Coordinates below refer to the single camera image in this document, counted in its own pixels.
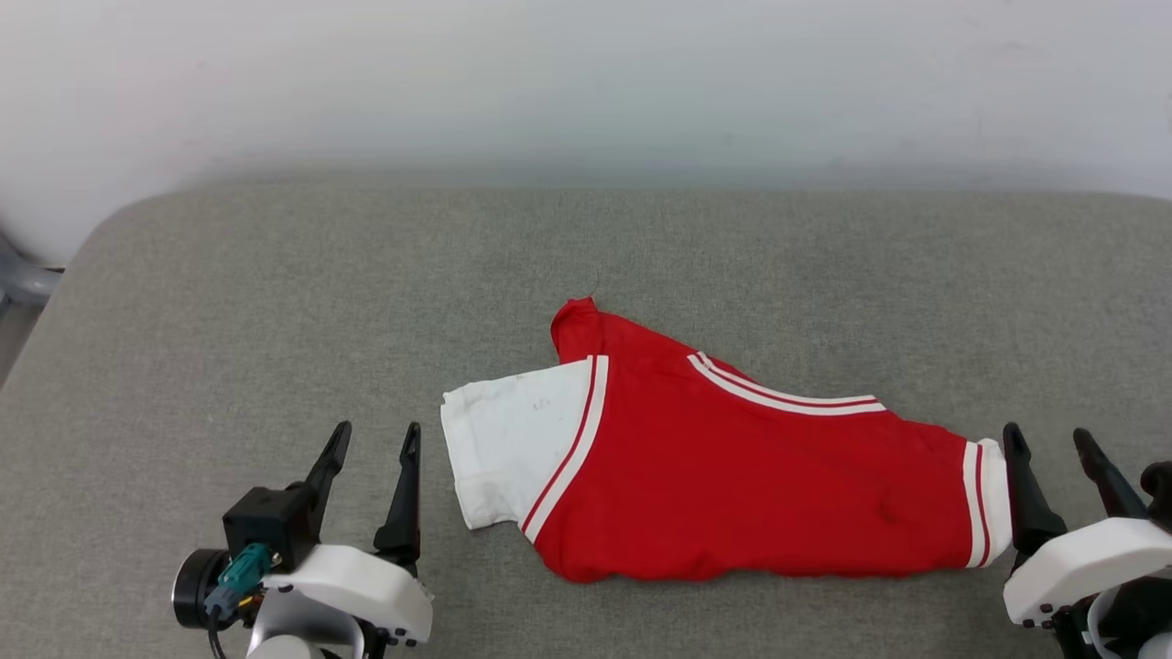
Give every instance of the white backdrop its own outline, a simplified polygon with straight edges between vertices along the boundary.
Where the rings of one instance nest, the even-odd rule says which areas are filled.
[[[219,181],[1172,196],[1165,0],[4,0],[0,231]]]

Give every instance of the red fabric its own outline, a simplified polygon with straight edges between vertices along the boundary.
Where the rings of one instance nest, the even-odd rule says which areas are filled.
[[[593,446],[534,541],[566,579],[908,575],[966,566],[974,541],[988,559],[965,439],[886,409],[815,416],[745,400],[688,346],[591,300],[568,303],[552,334],[564,362],[611,355]]]

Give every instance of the striped trim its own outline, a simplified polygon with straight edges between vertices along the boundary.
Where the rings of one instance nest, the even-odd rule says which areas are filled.
[[[573,482],[578,470],[586,462],[590,449],[594,446],[594,436],[598,435],[598,426],[602,421],[602,401],[606,399],[606,375],[609,360],[606,355],[587,358],[591,360],[590,389],[586,394],[586,408],[582,410],[582,421],[578,426],[578,435],[574,443],[570,446],[570,451],[561,460],[561,464],[553,473],[545,489],[538,495],[537,502],[525,517],[525,523],[520,525],[522,532],[530,542],[536,543],[541,526],[548,519],[550,512],[558,505],[558,500],[566,492],[566,488]]]
[[[701,375],[725,392],[749,402],[782,412],[792,412],[810,416],[845,416],[850,414],[884,412],[887,409],[874,396],[811,399],[766,389],[756,382],[720,368],[704,353],[688,355],[688,361]]]
[[[966,568],[982,568],[988,564],[989,556],[989,522],[984,515],[984,464],[986,447],[966,442],[965,457],[961,461],[961,474],[965,481],[965,498],[968,501],[968,521],[973,548],[968,556]]]

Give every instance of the gray ironing board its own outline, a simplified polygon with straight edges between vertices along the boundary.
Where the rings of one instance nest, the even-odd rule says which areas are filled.
[[[594,291],[783,390],[872,393],[973,439],[1017,421],[1082,525],[1102,510],[1076,426],[1133,481],[1172,458],[1170,254],[1172,205],[1096,195],[258,186],[137,204],[70,265],[0,393],[0,654],[209,657],[172,619],[176,569],[349,419],[323,535],[359,546],[423,423],[436,600],[418,657],[1057,657],[1006,618],[1009,555],[908,579],[565,583],[515,526],[464,528],[441,393],[553,365],[553,312]],[[245,637],[225,645],[240,658]]]

